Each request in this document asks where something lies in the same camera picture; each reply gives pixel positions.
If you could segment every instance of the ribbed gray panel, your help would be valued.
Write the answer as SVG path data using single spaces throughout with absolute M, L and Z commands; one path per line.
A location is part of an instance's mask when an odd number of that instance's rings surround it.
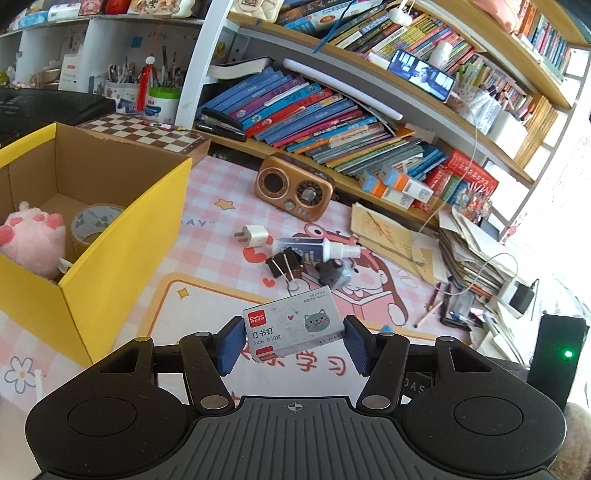
M 199 421 L 175 455 L 126 480 L 461 478 L 420 458 L 389 420 L 360 415 L 343 398 L 247 398 L 231 415 Z M 524 479 L 556 480 L 546 470 Z

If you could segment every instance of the yellow star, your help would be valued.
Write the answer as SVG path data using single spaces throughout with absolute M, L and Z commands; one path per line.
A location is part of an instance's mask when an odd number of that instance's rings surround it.
M 219 199 L 214 205 L 217 205 L 222 210 L 236 210 L 234 204 L 230 200 Z
M 186 288 L 181 288 L 180 290 L 177 290 L 177 293 L 178 296 L 181 297 L 181 300 L 190 295 Z

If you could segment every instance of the chessboard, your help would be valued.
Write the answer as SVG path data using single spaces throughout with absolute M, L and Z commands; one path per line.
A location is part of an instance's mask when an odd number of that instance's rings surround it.
M 209 144 L 209 139 L 198 132 L 179 129 L 167 131 L 146 125 L 146 123 L 146 120 L 142 118 L 111 113 L 97 120 L 80 124 L 78 127 L 182 155 L 189 155 L 200 145 Z

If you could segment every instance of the white quilted bag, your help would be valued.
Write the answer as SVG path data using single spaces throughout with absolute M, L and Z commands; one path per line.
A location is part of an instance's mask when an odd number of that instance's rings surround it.
M 275 22 L 283 0 L 234 0 L 230 12 Z

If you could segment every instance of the purple book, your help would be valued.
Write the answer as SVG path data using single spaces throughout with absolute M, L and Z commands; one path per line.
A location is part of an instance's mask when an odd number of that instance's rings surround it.
M 290 80 L 289 82 L 285 82 L 283 85 L 277 87 L 276 89 L 266 93 L 263 96 L 260 96 L 259 98 L 253 100 L 250 103 L 247 103 L 242 108 L 231 113 L 230 116 L 234 120 L 240 120 L 241 118 L 251 116 L 255 113 L 256 110 L 263 108 L 265 106 L 265 102 L 268 102 L 272 98 L 275 98 L 277 95 L 285 93 L 286 91 L 291 90 L 293 87 L 301 85 L 305 82 L 306 81 L 303 79 L 303 77 L 298 77 L 293 80 Z

